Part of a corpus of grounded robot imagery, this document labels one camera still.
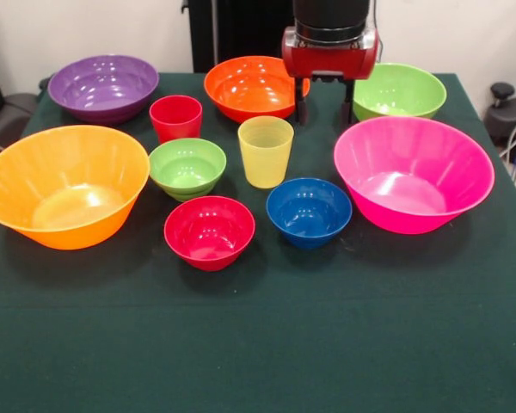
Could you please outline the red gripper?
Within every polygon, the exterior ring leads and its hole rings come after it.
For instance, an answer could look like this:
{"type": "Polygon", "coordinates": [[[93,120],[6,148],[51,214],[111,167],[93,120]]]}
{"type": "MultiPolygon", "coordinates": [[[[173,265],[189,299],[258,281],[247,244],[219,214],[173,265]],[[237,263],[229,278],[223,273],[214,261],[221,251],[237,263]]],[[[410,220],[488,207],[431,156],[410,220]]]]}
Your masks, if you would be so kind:
{"type": "Polygon", "coordinates": [[[295,27],[285,30],[282,39],[282,58],[286,71],[295,78],[295,118],[300,125],[307,121],[305,97],[309,80],[313,77],[339,77],[345,84],[341,105],[343,126],[353,124],[353,95],[355,81],[367,79],[376,62],[379,46],[378,31],[366,27],[364,32],[347,44],[313,45],[297,35],[295,27]]]}

